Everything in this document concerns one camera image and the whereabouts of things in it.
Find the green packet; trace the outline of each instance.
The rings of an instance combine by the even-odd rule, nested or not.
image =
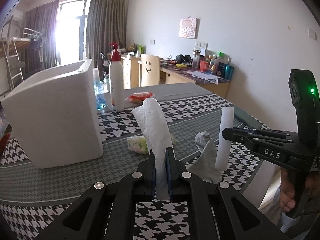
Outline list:
[[[170,134],[170,135],[171,135],[172,144],[175,144],[177,142],[176,137],[173,134]],[[149,153],[146,138],[144,137],[144,135],[128,137],[127,143],[128,143],[128,149],[130,151],[134,151],[139,154]]]

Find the black and white tablecloth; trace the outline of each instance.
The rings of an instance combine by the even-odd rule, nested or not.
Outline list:
[[[177,159],[197,152],[197,133],[207,131],[212,138],[219,138],[222,107],[231,103],[207,93],[159,102],[170,133],[177,139]],[[148,158],[128,150],[126,138],[141,133],[132,109],[98,115],[104,155],[92,161],[40,170],[15,138],[8,142],[0,160],[0,211],[18,239],[33,239],[92,184],[119,181]],[[243,124],[234,119],[234,126]],[[243,190],[259,164],[260,159],[250,155],[246,147],[233,143],[223,180]],[[137,203],[134,235],[134,239],[187,239],[187,203]]]

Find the papers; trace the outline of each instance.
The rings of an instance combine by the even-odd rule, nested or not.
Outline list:
[[[205,72],[201,72],[201,71],[190,71],[190,72],[188,72],[188,74],[191,74],[191,76],[193,76],[193,77],[207,80],[207,81],[214,83],[216,85],[218,85],[218,78],[220,78],[220,77],[212,75],[210,73],[205,73]]]

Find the gray curtain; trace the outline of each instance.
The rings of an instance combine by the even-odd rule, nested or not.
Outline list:
[[[119,43],[124,48],[126,38],[125,0],[91,0],[87,20],[85,50],[87,58],[97,60],[112,50],[108,45]]]
[[[43,70],[52,68],[57,63],[56,52],[56,25],[59,0],[44,4],[26,12],[22,22],[22,28],[30,28],[43,33],[46,41],[43,45],[43,63],[40,61],[39,51],[27,48],[21,53],[21,61],[26,63],[23,68],[25,78]]]

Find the orange box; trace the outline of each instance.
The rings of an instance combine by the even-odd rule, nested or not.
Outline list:
[[[209,62],[201,60],[200,61],[200,71],[207,72],[208,69],[209,69]]]

